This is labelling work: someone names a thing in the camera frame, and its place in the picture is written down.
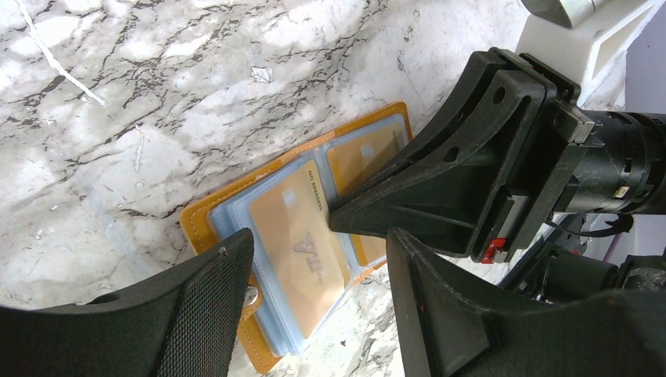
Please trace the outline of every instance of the red component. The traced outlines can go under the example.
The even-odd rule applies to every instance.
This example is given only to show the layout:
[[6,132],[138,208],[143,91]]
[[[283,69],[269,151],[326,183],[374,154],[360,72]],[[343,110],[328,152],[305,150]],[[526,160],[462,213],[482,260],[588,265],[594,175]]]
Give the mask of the red component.
[[501,250],[502,247],[504,247],[504,245],[506,244],[507,244],[506,238],[495,238],[494,240],[490,241],[490,245],[488,246],[488,249],[485,251],[481,263],[484,265],[491,265],[492,260],[495,257],[495,253],[498,250]]

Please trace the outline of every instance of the screw hole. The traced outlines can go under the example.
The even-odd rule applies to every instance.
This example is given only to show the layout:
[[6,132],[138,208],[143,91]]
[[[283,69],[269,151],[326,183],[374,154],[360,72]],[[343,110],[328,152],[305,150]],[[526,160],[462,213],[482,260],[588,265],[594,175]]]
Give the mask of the screw hole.
[[445,163],[455,162],[458,159],[458,153],[460,153],[460,148],[453,147],[449,149],[448,152],[446,152],[442,161],[444,161]]
[[633,159],[624,159],[624,172],[631,173],[631,165],[633,165]]
[[499,89],[495,91],[495,96],[492,98],[492,103],[498,104],[499,102],[502,102],[505,93],[506,90],[504,90],[504,87],[500,86]]
[[562,113],[558,113],[553,118],[553,126],[555,126],[555,128],[559,128],[562,125],[562,122],[564,122],[564,115]]

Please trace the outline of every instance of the black cable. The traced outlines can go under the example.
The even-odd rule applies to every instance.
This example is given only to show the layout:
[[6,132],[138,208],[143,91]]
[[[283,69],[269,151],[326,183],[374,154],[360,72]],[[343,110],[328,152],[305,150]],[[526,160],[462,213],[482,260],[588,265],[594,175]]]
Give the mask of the black cable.
[[610,228],[593,230],[590,232],[576,232],[574,230],[561,227],[551,219],[546,220],[546,225],[550,226],[551,228],[559,229],[563,232],[567,232],[568,234],[573,234],[574,236],[603,238],[615,236],[616,234],[620,234],[622,232],[629,233],[631,228],[634,226],[634,217],[630,214],[618,214],[617,220],[606,221],[606,224],[610,225]]

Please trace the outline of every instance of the marble surface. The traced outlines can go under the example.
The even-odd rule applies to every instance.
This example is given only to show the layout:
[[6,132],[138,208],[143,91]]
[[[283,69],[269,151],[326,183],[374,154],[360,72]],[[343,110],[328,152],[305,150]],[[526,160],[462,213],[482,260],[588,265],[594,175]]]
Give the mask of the marble surface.
[[[0,305],[87,302],[191,258],[188,203],[393,101],[418,132],[526,17],[519,0],[0,2]],[[609,82],[596,108],[622,105],[621,64]],[[386,270],[345,300],[270,375],[402,375]],[[256,375],[241,347],[230,375]]]

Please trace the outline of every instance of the black cylindrical motor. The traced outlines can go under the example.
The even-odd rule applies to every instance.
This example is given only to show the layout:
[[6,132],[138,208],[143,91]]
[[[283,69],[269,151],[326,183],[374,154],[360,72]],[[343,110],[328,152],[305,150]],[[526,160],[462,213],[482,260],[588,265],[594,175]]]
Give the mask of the black cylindrical motor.
[[666,115],[585,112],[602,124],[557,211],[666,214]]
[[616,265],[568,251],[554,253],[542,265],[543,298],[555,303],[581,300],[610,289],[618,274]]

